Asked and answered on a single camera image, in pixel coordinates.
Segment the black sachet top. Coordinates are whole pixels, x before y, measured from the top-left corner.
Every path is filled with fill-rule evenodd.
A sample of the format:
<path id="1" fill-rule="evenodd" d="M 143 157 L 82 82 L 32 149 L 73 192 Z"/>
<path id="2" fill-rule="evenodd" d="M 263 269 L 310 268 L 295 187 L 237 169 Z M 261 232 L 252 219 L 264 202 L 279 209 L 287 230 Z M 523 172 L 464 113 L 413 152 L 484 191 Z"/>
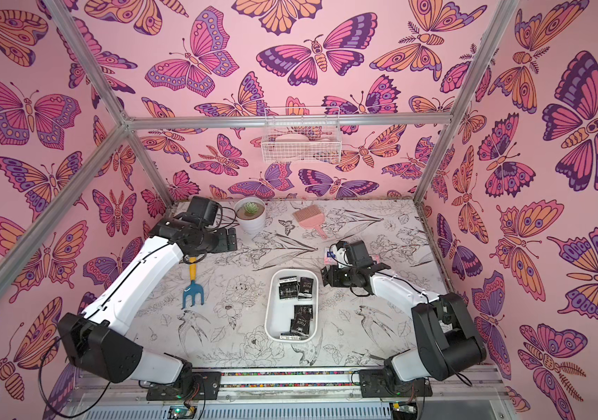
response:
<path id="1" fill-rule="evenodd" d="M 305 278 L 302 276 L 298 282 L 298 298 L 313 299 L 314 283 L 314 278 Z"/>

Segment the white oval storage box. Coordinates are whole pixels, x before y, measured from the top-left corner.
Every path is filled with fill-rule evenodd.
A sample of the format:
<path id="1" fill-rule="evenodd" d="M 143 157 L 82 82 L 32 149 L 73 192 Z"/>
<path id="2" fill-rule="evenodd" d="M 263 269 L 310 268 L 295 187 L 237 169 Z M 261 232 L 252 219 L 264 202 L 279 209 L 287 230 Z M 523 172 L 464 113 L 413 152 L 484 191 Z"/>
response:
<path id="1" fill-rule="evenodd" d="M 313 299 L 279 299 L 278 286 L 280 282 L 299 282 L 301 277 L 314 278 Z M 313 305 L 314 318 L 311 320 L 311 334 L 308 337 L 300 337 L 290 332 L 290 323 L 294 317 L 294 306 Z M 264 322 L 264 329 L 269 339 L 276 342 L 304 344 L 311 341 L 318 333 L 318 277 L 308 269 L 280 269 L 271 278 L 269 286 L 269 298 L 267 299 L 267 311 Z"/>

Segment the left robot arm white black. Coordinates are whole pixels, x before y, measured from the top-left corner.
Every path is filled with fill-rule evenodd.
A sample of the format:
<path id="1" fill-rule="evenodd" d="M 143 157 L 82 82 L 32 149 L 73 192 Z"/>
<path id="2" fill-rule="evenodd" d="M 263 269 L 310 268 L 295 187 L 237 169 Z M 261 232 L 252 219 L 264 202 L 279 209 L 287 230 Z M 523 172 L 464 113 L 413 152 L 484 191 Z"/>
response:
<path id="1" fill-rule="evenodd" d="M 126 334 L 136 313 L 174 266 L 237 249 L 235 229 L 216 221 L 223 212 L 220 203 L 196 196 L 183 213 L 159 220 L 139 253 L 105 292 L 82 313 L 67 313 L 59 321 L 60 343 L 69 364 L 110 383 L 177 382 L 187 362 L 146 350 Z"/>

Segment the pink dustpan brush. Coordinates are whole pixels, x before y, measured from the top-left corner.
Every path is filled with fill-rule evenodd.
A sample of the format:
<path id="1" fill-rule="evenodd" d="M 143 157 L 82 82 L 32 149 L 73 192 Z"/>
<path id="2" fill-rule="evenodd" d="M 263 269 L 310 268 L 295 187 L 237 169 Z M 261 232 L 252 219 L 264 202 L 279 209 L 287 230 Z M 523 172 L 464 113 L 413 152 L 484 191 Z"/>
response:
<path id="1" fill-rule="evenodd" d="M 324 240 L 328 239 L 327 234 L 323 230 L 323 224 L 325 223 L 325 214 L 322 212 L 319 206 L 310 205 L 306 208 L 301 208 L 292 213 L 295 221 L 304 229 L 314 230 Z"/>

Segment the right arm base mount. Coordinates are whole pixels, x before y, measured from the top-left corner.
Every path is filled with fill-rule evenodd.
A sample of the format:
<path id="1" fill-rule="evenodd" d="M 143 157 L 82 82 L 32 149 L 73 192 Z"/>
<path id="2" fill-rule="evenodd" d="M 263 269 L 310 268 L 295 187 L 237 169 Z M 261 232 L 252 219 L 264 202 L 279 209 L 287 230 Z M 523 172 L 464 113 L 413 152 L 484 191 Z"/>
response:
<path id="1" fill-rule="evenodd" d="M 365 398 L 432 397 L 433 391 L 426 378 L 402 381 L 387 369 L 360 369 L 358 371 L 360 393 Z"/>

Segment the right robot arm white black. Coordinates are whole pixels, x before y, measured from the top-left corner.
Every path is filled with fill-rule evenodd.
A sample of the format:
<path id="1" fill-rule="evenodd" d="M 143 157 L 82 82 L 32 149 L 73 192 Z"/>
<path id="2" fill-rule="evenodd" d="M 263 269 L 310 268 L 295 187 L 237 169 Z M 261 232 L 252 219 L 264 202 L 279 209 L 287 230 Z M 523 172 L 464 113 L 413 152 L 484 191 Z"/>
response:
<path id="1" fill-rule="evenodd" d="M 444 381 L 455 376 L 472 386 L 464 371 L 486 359 L 486 346 L 465 301 L 456 293 L 439 294 L 413 285 L 384 262 L 376 262 L 363 241 L 338 241 L 326 252 L 323 284 L 364 297 L 378 297 L 411 318 L 416 348 L 384 360 L 383 381 L 391 390 L 419 379 Z"/>

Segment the black sachet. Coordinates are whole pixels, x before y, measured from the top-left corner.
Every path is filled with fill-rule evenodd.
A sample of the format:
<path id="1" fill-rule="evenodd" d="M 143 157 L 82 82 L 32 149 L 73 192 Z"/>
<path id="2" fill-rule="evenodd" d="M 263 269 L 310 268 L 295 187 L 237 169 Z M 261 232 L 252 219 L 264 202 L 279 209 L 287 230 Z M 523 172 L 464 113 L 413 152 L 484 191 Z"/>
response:
<path id="1" fill-rule="evenodd" d="M 312 320 L 314 318 L 314 306 L 312 304 L 298 304 L 294 306 L 294 317 L 302 318 L 306 320 Z"/>
<path id="2" fill-rule="evenodd" d="M 283 281 L 278 286 L 279 299 L 297 299 L 299 294 L 299 282 L 295 281 Z"/>
<path id="3" fill-rule="evenodd" d="M 305 278 L 302 276 L 298 282 L 298 298 L 313 299 L 314 283 L 314 278 Z"/>
<path id="4" fill-rule="evenodd" d="M 308 337 L 311 334 L 311 319 L 296 317 L 291 320 L 290 332 L 300 337 Z"/>

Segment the pink blue floral tissue pack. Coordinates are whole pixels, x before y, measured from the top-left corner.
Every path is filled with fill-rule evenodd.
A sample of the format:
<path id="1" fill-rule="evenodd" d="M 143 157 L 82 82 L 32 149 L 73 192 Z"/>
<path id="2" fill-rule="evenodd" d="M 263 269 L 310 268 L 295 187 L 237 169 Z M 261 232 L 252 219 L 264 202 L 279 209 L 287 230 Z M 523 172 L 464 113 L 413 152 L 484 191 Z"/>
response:
<path id="1" fill-rule="evenodd" d="M 325 265 L 334 265 L 335 264 L 335 261 L 332 258 L 332 252 L 329 248 L 325 248 L 324 264 Z"/>

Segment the aluminium rail front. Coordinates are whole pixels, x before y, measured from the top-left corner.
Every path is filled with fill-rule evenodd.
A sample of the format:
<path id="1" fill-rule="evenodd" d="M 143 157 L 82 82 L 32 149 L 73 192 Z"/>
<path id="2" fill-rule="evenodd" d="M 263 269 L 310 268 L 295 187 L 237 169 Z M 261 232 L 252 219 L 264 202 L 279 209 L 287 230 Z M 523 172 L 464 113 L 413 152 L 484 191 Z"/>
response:
<path id="1" fill-rule="evenodd" d="M 434 400 L 486 400 L 508 396 L 493 367 L 468 369 L 463 383 L 455 376 L 445 380 L 416 379 L 387 385 L 381 367 L 278 367 L 278 369 L 194 369 L 199 398 L 210 402 L 261 403 L 265 401 L 423 402 Z"/>

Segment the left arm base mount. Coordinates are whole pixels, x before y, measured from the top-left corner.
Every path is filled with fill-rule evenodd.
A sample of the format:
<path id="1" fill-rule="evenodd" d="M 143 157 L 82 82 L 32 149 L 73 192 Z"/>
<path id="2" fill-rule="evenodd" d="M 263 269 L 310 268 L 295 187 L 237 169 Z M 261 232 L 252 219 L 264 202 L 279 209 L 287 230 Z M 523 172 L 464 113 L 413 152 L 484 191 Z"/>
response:
<path id="1" fill-rule="evenodd" d="M 151 383 L 146 399 L 150 402 L 205 400 L 218 398 L 222 373 L 220 371 L 190 372 L 181 374 L 175 383 Z"/>

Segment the white pot with succulent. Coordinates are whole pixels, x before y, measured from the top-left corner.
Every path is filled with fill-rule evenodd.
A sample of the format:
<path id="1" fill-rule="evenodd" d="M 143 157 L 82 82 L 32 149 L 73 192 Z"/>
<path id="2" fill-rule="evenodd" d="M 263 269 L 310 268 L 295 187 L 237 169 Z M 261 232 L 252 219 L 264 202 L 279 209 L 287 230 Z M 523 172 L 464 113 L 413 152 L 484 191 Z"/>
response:
<path id="1" fill-rule="evenodd" d="M 239 226 L 250 236 L 256 236 L 266 226 L 265 203 L 256 197 L 246 197 L 234 205 Z"/>

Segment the black sachet lower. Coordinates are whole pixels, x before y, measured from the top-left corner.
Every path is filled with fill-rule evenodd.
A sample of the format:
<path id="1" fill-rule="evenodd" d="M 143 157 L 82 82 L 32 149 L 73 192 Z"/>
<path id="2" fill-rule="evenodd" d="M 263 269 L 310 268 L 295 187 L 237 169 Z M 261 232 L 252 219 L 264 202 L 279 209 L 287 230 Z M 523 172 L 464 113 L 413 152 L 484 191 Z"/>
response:
<path id="1" fill-rule="evenodd" d="M 294 317 L 302 318 L 306 320 L 312 320 L 314 318 L 314 306 L 312 304 L 298 304 L 294 306 Z"/>

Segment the black sachet bottom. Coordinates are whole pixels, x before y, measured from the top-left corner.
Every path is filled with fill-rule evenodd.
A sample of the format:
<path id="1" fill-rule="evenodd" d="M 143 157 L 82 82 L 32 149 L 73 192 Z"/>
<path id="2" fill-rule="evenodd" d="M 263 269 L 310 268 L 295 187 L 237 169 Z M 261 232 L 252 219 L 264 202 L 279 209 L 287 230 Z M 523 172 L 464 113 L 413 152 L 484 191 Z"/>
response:
<path id="1" fill-rule="evenodd" d="M 291 320 L 290 332 L 300 337 L 308 337 L 311 334 L 311 319 L 296 317 Z"/>

